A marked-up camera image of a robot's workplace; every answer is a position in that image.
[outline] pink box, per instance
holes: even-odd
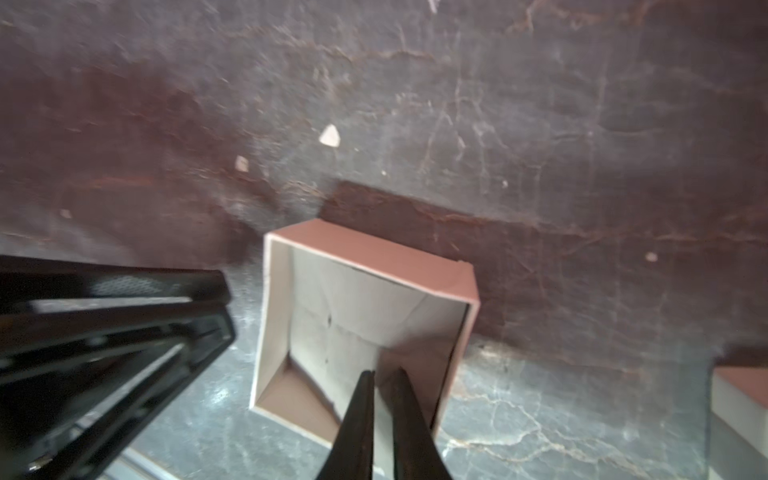
[[[263,313],[250,408],[330,446],[364,369],[402,366],[434,435],[480,307],[472,265],[323,220],[264,238]],[[377,390],[374,462],[392,473]]]

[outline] open box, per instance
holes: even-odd
[[[480,301],[472,265],[323,220],[268,233],[250,408],[330,446],[359,374],[403,367],[439,429]],[[392,419],[376,391],[374,462],[392,471]]]
[[[709,480],[768,478],[768,369],[714,369],[709,461]]]

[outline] white fleck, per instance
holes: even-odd
[[[341,137],[339,136],[339,131],[336,129],[336,125],[329,124],[326,129],[323,130],[323,133],[318,140],[320,140],[320,143],[323,145],[338,148],[341,144]]]
[[[222,403],[227,397],[230,396],[230,391],[226,387],[218,389],[216,393],[211,397],[210,402],[214,405]]]
[[[237,155],[237,158],[235,158],[235,170],[239,172],[247,172],[248,159],[243,157],[242,155]]]

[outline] table surface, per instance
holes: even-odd
[[[322,464],[247,410],[262,236],[320,216],[475,266],[454,478],[702,479],[711,366],[766,358],[766,14],[4,2],[0,251],[226,273],[237,342],[134,443],[183,478]]]

